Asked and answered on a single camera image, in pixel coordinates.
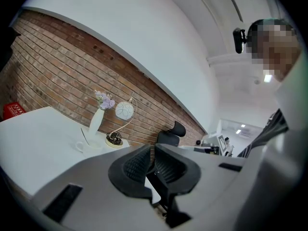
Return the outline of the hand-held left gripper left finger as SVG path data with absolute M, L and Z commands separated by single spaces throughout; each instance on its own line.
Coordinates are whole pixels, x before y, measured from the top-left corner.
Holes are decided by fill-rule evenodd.
M 118 159 L 108 170 L 111 183 L 125 196 L 152 199 L 152 191 L 145 187 L 149 167 L 151 146 L 144 145 Z

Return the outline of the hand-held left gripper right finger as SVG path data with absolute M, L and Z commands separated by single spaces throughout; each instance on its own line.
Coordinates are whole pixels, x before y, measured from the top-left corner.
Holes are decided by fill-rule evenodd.
M 194 161 L 163 144 L 155 146 L 154 164 L 172 195 L 188 194 L 201 178 L 201 169 Z

